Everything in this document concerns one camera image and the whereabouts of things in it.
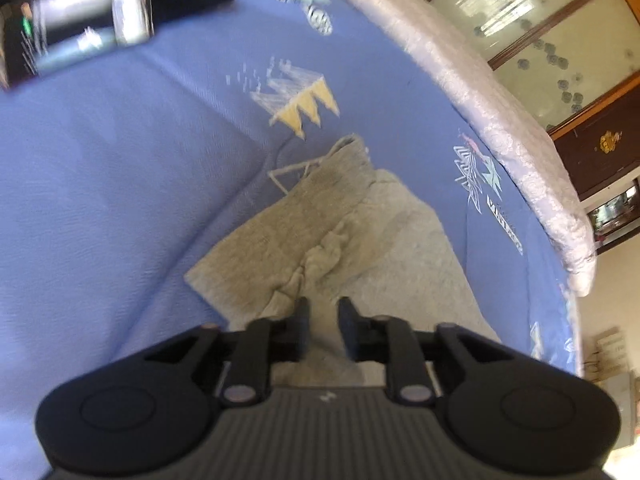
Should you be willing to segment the wardrobe with glass doors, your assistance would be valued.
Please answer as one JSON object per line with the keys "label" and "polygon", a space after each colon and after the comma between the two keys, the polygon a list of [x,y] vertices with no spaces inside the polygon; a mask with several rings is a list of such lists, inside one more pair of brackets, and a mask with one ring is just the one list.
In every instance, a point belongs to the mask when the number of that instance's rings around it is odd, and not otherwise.
{"label": "wardrobe with glass doors", "polygon": [[639,69],[628,0],[426,0],[546,130]]}

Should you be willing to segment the white lilac quilt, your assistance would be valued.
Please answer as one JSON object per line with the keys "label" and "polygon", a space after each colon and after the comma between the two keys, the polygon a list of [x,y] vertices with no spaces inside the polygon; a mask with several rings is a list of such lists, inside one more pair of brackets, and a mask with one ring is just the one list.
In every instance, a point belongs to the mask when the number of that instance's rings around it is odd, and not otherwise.
{"label": "white lilac quilt", "polygon": [[425,0],[348,0],[429,74],[510,174],[560,254],[568,284],[588,296],[593,230],[548,133],[503,87],[461,32]]}

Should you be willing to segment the grey sweat pants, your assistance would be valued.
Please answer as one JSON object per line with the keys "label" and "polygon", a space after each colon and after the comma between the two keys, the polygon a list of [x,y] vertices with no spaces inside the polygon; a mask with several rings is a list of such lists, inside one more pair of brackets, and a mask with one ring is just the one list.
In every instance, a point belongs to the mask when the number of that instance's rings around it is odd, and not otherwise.
{"label": "grey sweat pants", "polygon": [[382,384],[378,364],[347,357],[337,326],[343,297],[364,315],[396,316],[416,330],[450,322],[495,337],[436,212],[375,168],[359,136],[339,140],[288,194],[201,258],[186,282],[232,330],[309,300],[308,351],[273,367],[278,386]]}

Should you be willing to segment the smartphone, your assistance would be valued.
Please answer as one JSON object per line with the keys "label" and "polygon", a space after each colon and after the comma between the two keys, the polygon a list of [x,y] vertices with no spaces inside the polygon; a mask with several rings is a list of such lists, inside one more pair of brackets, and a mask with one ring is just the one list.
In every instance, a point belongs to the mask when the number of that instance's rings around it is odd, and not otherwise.
{"label": "smartphone", "polygon": [[9,90],[154,35],[151,0],[13,0],[1,6],[1,87]]}

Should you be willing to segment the blue patterned bed sheet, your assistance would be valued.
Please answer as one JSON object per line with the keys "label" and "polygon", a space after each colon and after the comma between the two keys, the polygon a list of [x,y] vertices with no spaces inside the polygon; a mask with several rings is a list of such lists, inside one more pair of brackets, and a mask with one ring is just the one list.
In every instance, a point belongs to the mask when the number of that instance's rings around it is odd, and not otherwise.
{"label": "blue patterned bed sheet", "polygon": [[1,474],[41,399],[222,315],[184,276],[356,133],[437,212],[505,344],[574,372],[563,261],[429,74],[348,0],[233,0],[1,97]]}

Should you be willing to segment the dark wooden cabinet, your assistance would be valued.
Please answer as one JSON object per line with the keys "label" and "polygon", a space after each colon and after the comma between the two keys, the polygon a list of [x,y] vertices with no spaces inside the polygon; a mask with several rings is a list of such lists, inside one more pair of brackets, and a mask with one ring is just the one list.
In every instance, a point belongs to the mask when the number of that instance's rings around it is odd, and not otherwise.
{"label": "dark wooden cabinet", "polygon": [[554,141],[599,254],[639,233],[639,89]]}

